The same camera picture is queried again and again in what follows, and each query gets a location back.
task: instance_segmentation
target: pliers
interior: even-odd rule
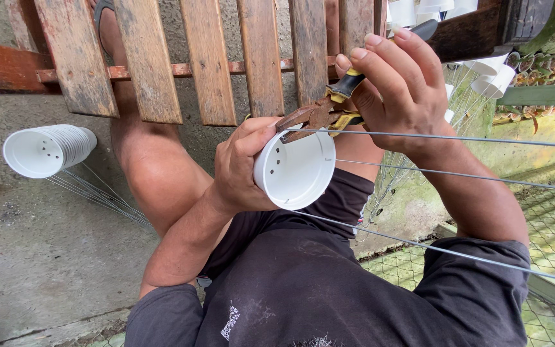
[[[438,22],[430,19],[412,29],[412,32],[419,35],[424,41],[429,40],[436,31]],[[345,99],[350,99],[356,87],[363,82],[365,75],[350,68],[344,77],[337,83],[327,85],[325,97],[318,99],[313,105],[308,105],[295,110],[276,123],[277,132],[282,132],[297,124],[303,124],[301,129],[318,130],[325,128],[328,130],[343,130],[348,125],[364,124],[365,121],[356,112],[333,111],[333,107],[343,103]],[[312,131],[289,131],[280,138],[286,144],[297,139],[311,135]],[[339,133],[329,133],[335,137]]]

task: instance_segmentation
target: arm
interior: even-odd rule
[[[350,64],[344,59],[339,55],[336,63]],[[352,100],[369,130],[455,136],[443,117],[447,100],[440,60],[419,36],[398,30],[394,43],[369,34],[366,49],[353,49],[350,61],[368,80]],[[421,169],[496,177],[458,140],[372,138],[383,149],[406,154]],[[528,245],[524,215],[504,183],[442,173],[425,176],[457,221],[459,236]]]
[[[246,120],[215,154],[215,181],[166,233],[151,255],[141,284],[142,298],[157,287],[193,283],[220,231],[236,213],[276,206],[254,184],[253,156],[275,135],[277,117]]]

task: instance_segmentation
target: green metal frame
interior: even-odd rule
[[[507,88],[496,105],[555,106],[555,85]]]

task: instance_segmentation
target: fingernail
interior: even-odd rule
[[[350,52],[350,56],[355,59],[363,59],[367,55],[367,50],[359,47],[355,47]]]
[[[275,127],[276,124],[277,124],[279,121],[280,121],[280,120],[278,119],[278,120],[276,120],[275,122],[273,122],[273,123],[267,125],[267,128],[273,128],[273,127]]]
[[[337,57],[335,57],[335,63],[342,70],[346,70],[347,68],[350,67],[350,62],[348,61],[348,58],[346,58],[346,56],[343,55],[342,53],[338,54]]]
[[[410,38],[410,36],[412,36],[412,33],[410,32],[410,30],[407,30],[407,29],[402,28],[402,27],[393,28],[393,34],[395,36],[401,38],[402,40],[408,40]]]
[[[365,44],[370,46],[378,46],[382,42],[382,37],[369,33],[365,35]]]

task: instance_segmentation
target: sandal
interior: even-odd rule
[[[98,0],[96,3],[96,8],[93,11],[93,22],[96,26],[98,40],[100,40],[100,19],[102,19],[102,11],[104,9],[111,9],[115,12],[113,0]],[[106,52],[104,46],[102,45],[102,40],[100,40],[100,47],[102,47],[102,49]]]

